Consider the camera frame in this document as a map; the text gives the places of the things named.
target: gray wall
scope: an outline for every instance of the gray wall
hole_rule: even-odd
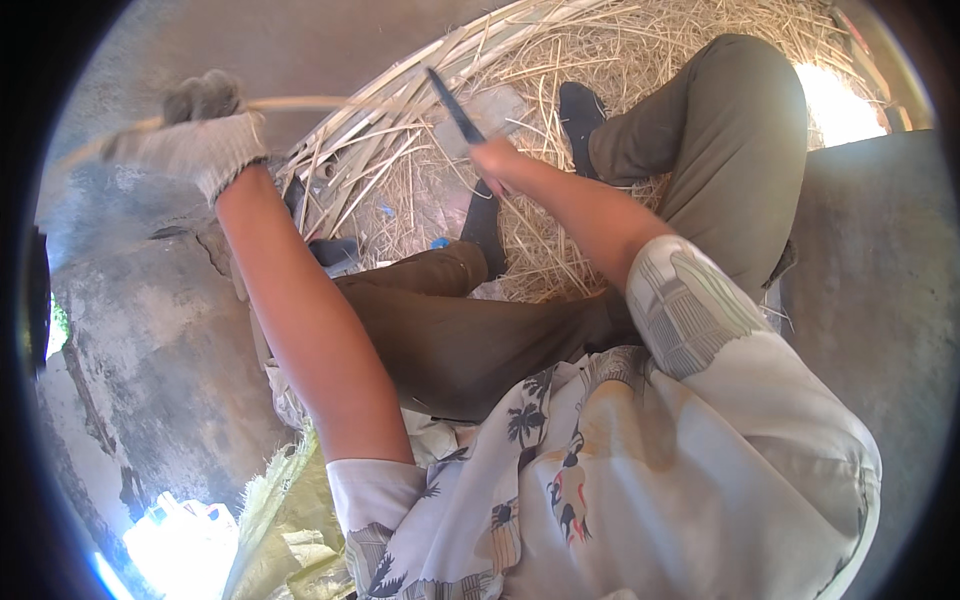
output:
[[[138,0],[97,50],[60,118],[40,189],[36,221],[73,336],[37,390],[60,483],[135,595],[149,591],[119,538],[144,505],[171,490],[235,509],[243,484],[292,432],[273,414],[247,306],[221,275],[227,261],[199,192],[132,169],[51,167],[153,116],[165,86],[211,67],[238,75],[252,98],[349,95],[504,4]],[[268,143],[286,150],[321,118],[271,115]],[[184,233],[148,240],[168,227]]]
[[[244,484],[292,431],[256,366],[247,305],[196,235],[70,265],[55,294],[71,338],[37,384],[43,439],[94,541],[138,591],[120,537],[144,509],[170,490],[237,516]]]
[[[960,387],[960,234],[937,134],[807,155],[793,237],[787,341],[867,425],[883,462],[876,538],[846,596],[869,598],[940,476]]]

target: dried grass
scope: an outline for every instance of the dried grass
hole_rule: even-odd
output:
[[[621,114],[668,82],[700,48],[724,33],[765,39],[793,62],[833,70],[858,95],[872,98],[853,73],[842,38],[831,23],[816,0],[611,0],[572,20],[544,27],[468,80],[459,97],[466,100],[497,85],[512,85],[532,108],[520,120],[522,126],[512,141],[522,152],[572,171],[557,112],[562,82],[587,85],[603,99],[608,115]],[[384,157],[391,156],[405,137]],[[811,145],[817,138],[811,132]],[[368,268],[425,250],[444,229],[430,227],[419,214],[421,195],[430,194],[433,179],[455,172],[467,187],[476,181],[467,161],[451,161],[435,139],[425,143],[430,147],[398,161],[379,184],[382,202],[394,216],[381,210],[369,221],[364,244]],[[655,209],[668,178],[651,178],[627,191]],[[574,299],[605,286],[576,244],[542,208],[524,197],[505,204],[499,225],[510,269],[499,279],[503,297],[527,302]]]

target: olive green pants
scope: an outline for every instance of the olive green pants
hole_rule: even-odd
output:
[[[800,82],[780,52],[749,36],[716,38],[589,140],[609,183],[672,171],[660,216],[756,299],[793,224],[805,150]],[[486,275],[479,247],[457,242],[336,279],[404,408],[482,420],[524,377],[585,349],[638,342],[613,289],[544,304],[465,298]]]

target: person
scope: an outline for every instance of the person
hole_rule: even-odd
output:
[[[756,305],[804,170],[793,69],[724,35],[610,120],[585,87],[560,94],[577,174],[505,139],[470,156],[612,285],[574,302],[465,298],[502,267],[489,223],[329,279],[223,74],[175,90],[168,127],[118,134],[104,159],[208,198],[313,417],[360,597],[839,597],[876,531],[880,458]],[[658,214],[610,185],[665,172]],[[468,225],[495,214],[478,205]],[[619,345],[629,334],[642,344]],[[401,403],[483,422],[422,469]]]

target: shirt sleeve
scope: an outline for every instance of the shirt sleeve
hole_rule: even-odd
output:
[[[834,529],[858,540],[830,585],[842,591],[879,514],[880,457],[866,426],[750,297],[682,237],[650,241],[634,260],[626,292],[653,355],[654,384],[673,380],[701,398]]]
[[[644,246],[626,299],[657,369],[744,437],[786,440],[843,461],[859,453],[879,472],[876,443],[863,423],[692,243],[663,235]]]
[[[326,474],[344,532],[347,567],[363,597],[387,542],[426,488],[426,470],[393,461],[342,459],[327,464]]]

